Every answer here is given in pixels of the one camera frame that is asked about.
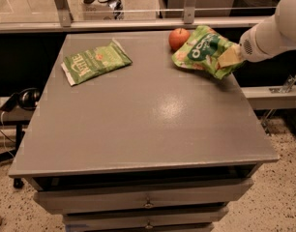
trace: gray tabletop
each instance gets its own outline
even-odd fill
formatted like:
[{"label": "gray tabletop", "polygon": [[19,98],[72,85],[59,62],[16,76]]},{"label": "gray tabletop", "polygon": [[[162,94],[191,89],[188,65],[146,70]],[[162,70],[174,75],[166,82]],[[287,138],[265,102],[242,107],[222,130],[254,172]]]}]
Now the gray tabletop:
[{"label": "gray tabletop", "polygon": [[[10,176],[277,160],[234,76],[219,81],[176,68],[168,34],[68,35]],[[71,87],[61,68],[63,57],[108,45],[112,38],[133,64]]]}]

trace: terrazzo floor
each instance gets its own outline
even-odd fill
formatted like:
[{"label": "terrazzo floor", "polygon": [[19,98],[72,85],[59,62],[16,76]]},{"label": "terrazzo floor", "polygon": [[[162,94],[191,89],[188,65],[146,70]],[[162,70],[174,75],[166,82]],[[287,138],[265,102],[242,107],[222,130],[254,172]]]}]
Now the terrazzo floor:
[{"label": "terrazzo floor", "polygon": [[[240,200],[228,204],[229,213],[214,224],[213,232],[296,232],[296,135],[282,117],[270,120],[269,129],[280,160],[259,168],[252,177],[254,185]],[[14,138],[13,130],[5,133]],[[48,214],[33,201],[31,186],[24,182],[23,189],[13,188],[10,165],[0,164],[0,232],[65,231],[61,216]]]}]

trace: drawer knob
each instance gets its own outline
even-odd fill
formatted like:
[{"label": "drawer knob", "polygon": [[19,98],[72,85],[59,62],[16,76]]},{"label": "drawer knob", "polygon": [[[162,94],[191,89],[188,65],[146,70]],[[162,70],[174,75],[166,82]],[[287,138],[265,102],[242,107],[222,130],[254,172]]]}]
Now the drawer knob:
[{"label": "drawer knob", "polygon": [[145,226],[145,229],[153,229],[154,226],[150,224],[150,221],[148,220],[147,225]]},{"label": "drawer knob", "polygon": [[146,209],[154,208],[154,204],[150,202],[149,198],[147,198],[147,202],[146,202],[146,204],[144,204],[144,208],[146,208]]}]

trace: black vent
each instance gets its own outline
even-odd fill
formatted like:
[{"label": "black vent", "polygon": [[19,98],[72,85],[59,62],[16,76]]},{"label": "black vent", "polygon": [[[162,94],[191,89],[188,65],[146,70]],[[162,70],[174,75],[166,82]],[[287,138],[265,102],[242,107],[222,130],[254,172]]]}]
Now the black vent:
[{"label": "black vent", "polygon": [[248,40],[244,41],[244,49],[247,54],[252,55],[252,45],[251,45],[250,41],[248,41]]}]

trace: green and yellow packet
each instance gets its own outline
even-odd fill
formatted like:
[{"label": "green and yellow packet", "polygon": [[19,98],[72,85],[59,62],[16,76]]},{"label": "green and yellow packet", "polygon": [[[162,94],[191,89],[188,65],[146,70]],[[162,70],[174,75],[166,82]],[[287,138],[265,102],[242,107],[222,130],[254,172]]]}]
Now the green and yellow packet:
[{"label": "green and yellow packet", "polygon": [[122,46],[112,40],[108,46],[88,49],[65,57],[61,66],[69,83],[74,86],[101,74],[126,67],[131,63],[132,60]]},{"label": "green and yellow packet", "polygon": [[245,63],[240,46],[208,26],[197,26],[172,60],[178,67],[203,70],[217,79],[223,79]]}]

